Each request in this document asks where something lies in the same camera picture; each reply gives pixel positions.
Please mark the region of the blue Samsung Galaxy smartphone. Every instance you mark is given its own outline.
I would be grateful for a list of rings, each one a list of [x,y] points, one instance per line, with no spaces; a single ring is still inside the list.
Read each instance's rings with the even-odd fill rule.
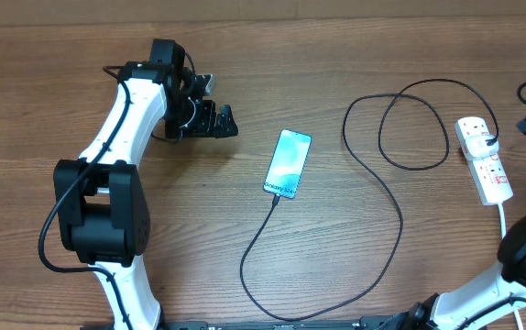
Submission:
[[[268,167],[263,190],[280,197],[294,199],[311,144],[311,136],[283,129]]]

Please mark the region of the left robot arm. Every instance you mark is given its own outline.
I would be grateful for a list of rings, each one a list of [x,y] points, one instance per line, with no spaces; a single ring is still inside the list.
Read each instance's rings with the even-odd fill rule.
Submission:
[[[54,272],[97,277],[114,315],[109,328],[164,329],[143,258],[150,215],[140,161],[158,124],[169,142],[230,138],[239,129],[230,106],[209,98],[214,77],[197,74],[172,39],[154,39],[148,60],[104,71],[116,79],[115,102],[79,158],[57,163],[56,203],[39,234],[38,255]]]

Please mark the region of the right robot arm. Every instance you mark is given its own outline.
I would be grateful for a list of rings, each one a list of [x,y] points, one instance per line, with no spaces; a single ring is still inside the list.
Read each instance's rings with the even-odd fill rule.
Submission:
[[[466,156],[482,204],[501,207],[513,191],[496,147],[483,144],[484,120],[466,117],[455,133]],[[384,329],[482,329],[506,314],[526,308],[526,215],[512,227],[503,226],[497,262],[462,287],[435,294],[398,313]]]

